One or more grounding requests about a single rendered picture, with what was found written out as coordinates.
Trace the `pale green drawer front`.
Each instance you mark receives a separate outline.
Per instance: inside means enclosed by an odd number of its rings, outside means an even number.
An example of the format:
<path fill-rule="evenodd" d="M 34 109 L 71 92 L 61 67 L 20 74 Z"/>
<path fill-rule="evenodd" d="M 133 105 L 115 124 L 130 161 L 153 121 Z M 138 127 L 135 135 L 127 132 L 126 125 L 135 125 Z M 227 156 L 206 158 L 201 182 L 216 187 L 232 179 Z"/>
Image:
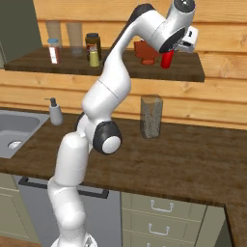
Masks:
<path fill-rule="evenodd" d="M 204 205 L 187 203 L 182 201 L 174 201 L 170 199 L 162 199 L 138 194 L 121 193 L 122 207 L 125 209 L 133 209 L 151 214 L 158 214 L 168 217 L 175 217 L 184 220 L 201 221 L 205 214 L 206 207 Z M 174 204 L 174 209 L 171 213 L 162 213 L 151 209 L 150 201 L 155 200 L 158 205 L 168 203 Z"/>
<path fill-rule="evenodd" d="M 201 226 L 200 222 L 167 218 L 164 216 L 151 215 L 128 209 L 122 210 L 123 229 L 136 233 L 149 234 L 178 241 L 195 243 Z M 170 228 L 167 236 L 149 233 L 148 224 L 152 223 L 155 228 Z"/>
<path fill-rule="evenodd" d="M 123 247 L 194 247 L 194 244 L 123 230 Z"/>

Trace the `grey soap dispenser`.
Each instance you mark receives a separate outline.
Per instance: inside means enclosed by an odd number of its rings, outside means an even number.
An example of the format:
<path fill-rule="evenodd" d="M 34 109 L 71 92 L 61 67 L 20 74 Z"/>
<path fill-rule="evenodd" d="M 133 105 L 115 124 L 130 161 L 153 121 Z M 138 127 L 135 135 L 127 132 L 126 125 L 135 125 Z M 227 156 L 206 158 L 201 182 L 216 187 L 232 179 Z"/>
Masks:
<path fill-rule="evenodd" d="M 51 97 L 49 101 L 50 101 L 50 105 L 49 105 L 50 121 L 53 125 L 61 125 L 64 119 L 60 105 L 57 103 L 55 97 Z"/>

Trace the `pale green cupboard door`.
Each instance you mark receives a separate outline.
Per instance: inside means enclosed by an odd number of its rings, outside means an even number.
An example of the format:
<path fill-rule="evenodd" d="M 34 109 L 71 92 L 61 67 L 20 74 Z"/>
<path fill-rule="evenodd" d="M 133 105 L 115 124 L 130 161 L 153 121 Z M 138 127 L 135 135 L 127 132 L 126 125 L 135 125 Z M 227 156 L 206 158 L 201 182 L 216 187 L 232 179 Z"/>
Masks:
<path fill-rule="evenodd" d="M 0 235 L 40 243 L 12 175 L 0 173 Z"/>

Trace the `grey sink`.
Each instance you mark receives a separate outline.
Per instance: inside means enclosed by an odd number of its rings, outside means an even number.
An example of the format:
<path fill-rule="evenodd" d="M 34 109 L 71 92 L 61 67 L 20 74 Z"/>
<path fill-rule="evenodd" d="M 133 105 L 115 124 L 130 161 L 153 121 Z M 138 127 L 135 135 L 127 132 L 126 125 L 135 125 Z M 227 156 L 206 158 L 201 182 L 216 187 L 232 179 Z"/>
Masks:
<path fill-rule="evenodd" d="M 0 110 L 0 158 L 12 158 L 48 119 L 48 114 Z"/>

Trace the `dark green wall cupboard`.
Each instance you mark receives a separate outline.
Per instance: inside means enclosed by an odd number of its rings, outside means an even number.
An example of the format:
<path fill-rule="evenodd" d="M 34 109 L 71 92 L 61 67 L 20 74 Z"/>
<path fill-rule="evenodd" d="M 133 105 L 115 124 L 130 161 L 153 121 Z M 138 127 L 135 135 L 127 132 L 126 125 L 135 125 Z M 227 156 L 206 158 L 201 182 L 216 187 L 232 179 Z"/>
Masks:
<path fill-rule="evenodd" d="M 33 0 L 0 0 L 0 69 L 42 48 Z"/>

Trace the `yellow-green small bottle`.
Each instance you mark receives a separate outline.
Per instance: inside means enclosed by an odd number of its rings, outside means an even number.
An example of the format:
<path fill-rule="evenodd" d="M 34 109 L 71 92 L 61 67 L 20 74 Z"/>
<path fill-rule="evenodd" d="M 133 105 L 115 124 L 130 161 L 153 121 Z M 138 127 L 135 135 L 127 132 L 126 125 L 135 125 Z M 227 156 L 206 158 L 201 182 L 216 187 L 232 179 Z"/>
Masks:
<path fill-rule="evenodd" d="M 90 66 L 92 68 L 96 68 L 99 66 L 97 48 L 95 46 L 90 47 Z"/>

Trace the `glass pepper shaker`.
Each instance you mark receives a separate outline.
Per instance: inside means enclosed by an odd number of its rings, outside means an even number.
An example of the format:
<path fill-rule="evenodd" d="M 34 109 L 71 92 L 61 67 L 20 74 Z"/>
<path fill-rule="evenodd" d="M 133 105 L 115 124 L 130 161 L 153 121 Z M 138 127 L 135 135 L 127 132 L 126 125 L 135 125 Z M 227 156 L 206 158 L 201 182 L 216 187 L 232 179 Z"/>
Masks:
<path fill-rule="evenodd" d="M 160 135 L 163 99 L 159 95 L 141 96 L 140 131 L 144 138 Z"/>

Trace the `grey dishwasher front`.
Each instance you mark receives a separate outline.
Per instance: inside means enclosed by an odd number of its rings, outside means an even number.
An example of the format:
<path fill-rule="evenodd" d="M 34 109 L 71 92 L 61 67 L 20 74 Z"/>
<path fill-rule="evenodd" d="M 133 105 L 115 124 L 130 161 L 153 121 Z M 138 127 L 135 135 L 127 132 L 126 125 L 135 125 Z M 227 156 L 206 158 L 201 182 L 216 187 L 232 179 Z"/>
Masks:
<path fill-rule="evenodd" d="M 29 216 L 34 224 L 42 247 L 50 247 L 59 236 L 59 228 L 48 198 L 47 188 L 19 185 L 22 176 L 14 176 Z M 31 182 L 47 185 L 47 180 L 28 178 Z M 78 186 L 78 191 L 101 193 L 103 189 Z M 96 240 L 98 247 L 122 247 L 120 193 L 109 191 L 107 199 L 80 195 L 86 210 L 86 230 Z"/>

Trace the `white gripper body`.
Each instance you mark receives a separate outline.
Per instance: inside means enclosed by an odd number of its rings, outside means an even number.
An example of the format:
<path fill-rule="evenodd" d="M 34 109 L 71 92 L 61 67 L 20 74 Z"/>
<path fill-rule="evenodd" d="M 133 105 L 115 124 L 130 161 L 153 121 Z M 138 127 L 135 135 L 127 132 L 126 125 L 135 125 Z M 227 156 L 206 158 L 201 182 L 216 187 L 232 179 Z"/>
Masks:
<path fill-rule="evenodd" d="M 193 41 L 181 41 L 175 48 L 175 51 L 186 53 L 193 53 L 195 50 L 195 43 Z"/>

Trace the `pale green cabinet side panel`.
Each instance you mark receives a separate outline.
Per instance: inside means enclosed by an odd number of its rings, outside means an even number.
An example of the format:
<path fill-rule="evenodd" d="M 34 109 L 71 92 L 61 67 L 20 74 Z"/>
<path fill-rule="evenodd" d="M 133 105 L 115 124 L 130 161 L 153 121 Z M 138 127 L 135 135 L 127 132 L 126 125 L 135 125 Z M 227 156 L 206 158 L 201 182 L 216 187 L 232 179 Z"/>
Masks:
<path fill-rule="evenodd" d="M 206 208 L 195 247 L 233 247 L 224 208 Z"/>

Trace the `dark brown jar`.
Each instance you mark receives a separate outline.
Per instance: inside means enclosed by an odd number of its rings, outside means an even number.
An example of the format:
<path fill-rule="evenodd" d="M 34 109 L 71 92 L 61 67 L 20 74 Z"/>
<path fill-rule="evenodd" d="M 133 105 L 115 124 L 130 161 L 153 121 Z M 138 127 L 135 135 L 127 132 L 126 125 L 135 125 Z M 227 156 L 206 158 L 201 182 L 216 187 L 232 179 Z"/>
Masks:
<path fill-rule="evenodd" d="M 100 36 L 98 33 L 88 33 L 85 38 L 86 50 L 87 50 L 87 60 L 90 60 L 90 47 L 95 46 L 98 54 L 98 59 L 101 59 L 101 44 Z"/>

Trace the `dark wooden shelf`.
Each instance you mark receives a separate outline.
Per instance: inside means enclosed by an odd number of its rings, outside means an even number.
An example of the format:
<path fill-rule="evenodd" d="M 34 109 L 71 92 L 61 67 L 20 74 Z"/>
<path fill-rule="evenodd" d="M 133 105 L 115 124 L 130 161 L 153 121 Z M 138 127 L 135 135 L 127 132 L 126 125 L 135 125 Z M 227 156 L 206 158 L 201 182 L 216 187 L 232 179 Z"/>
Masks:
<path fill-rule="evenodd" d="M 47 47 L 39 48 L 4 65 L 5 70 L 47 72 L 100 76 L 103 65 L 91 68 L 86 58 L 86 51 L 81 57 L 71 54 L 70 48 L 63 48 L 60 53 L 61 63 L 52 65 Z M 204 82 L 205 73 L 197 53 L 176 52 L 168 69 L 160 66 L 161 56 L 153 65 L 142 65 L 141 59 L 133 50 L 123 53 L 123 62 L 131 78 Z"/>

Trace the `red spice jar, blue lid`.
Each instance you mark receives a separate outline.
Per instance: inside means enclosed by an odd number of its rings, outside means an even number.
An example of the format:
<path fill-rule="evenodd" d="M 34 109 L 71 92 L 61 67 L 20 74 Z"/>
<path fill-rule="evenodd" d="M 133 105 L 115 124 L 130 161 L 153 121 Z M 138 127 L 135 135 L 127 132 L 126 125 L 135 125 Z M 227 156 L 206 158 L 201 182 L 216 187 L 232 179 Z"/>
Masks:
<path fill-rule="evenodd" d="M 61 62 L 60 59 L 60 46 L 57 39 L 49 39 L 48 40 L 49 45 L 49 54 L 51 63 L 53 65 L 58 65 Z"/>

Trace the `red-brown lumpy object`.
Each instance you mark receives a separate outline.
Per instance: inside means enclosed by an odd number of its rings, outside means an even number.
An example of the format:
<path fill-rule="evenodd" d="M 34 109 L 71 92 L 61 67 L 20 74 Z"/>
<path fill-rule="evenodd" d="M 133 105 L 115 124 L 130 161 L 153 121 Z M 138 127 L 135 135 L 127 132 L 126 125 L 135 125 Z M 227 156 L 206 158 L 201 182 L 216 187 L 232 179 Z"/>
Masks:
<path fill-rule="evenodd" d="M 134 43 L 135 56 L 141 59 L 143 65 L 153 65 L 155 58 L 159 55 L 145 41 L 136 41 Z"/>

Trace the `translucent tall glass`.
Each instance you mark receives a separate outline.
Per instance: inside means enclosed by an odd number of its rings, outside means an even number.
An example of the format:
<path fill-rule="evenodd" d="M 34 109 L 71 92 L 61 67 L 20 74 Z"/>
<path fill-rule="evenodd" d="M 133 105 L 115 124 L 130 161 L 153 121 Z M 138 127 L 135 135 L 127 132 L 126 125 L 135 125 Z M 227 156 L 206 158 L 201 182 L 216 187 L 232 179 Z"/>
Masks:
<path fill-rule="evenodd" d="M 81 56 L 83 53 L 82 24 L 68 23 L 67 31 L 69 35 L 69 45 L 74 56 Z"/>
<path fill-rule="evenodd" d="M 45 22 L 46 31 L 50 39 L 57 39 L 59 47 L 62 47 L 61 26 L 59 21 L 50 20 Z"/>

